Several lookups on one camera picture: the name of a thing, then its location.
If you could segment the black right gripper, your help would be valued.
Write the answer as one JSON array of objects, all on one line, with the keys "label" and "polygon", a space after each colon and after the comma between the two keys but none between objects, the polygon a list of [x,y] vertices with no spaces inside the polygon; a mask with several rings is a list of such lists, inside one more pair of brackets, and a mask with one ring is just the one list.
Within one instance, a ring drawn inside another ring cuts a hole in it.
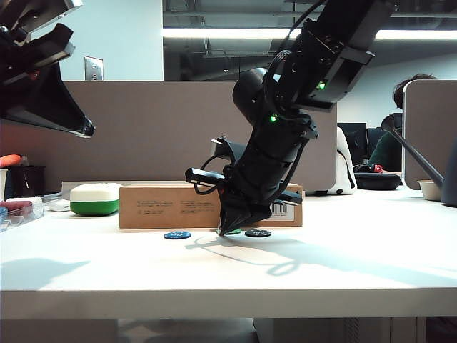
[{"label": "black right gripper", "polygon": [[254,126],[246,146],[222,136],[216,138],[214,157],[230,163],[220,174],[189,168],[185,178],[189,183],[217,188],[221,205],[219,236],[257,227],[259,221],[271,216],[269,208],[250,210],[253,206],[268,206],[279,197],[304,147],[317,137],[317,126],[308,114],[295,118],[270,114]]}]

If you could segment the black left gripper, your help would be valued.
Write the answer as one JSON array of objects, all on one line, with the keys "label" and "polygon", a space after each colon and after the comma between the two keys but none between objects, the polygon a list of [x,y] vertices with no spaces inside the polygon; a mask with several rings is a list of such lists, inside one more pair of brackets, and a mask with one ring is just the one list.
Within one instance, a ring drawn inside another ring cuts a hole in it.
[{"label": "black left gripper", "polygon": [[57,64],[75,49],[74,32],[58,20],[82,6],[68,0],[1,2],[2,119],[93,136],[96,127],[74,101]]}]

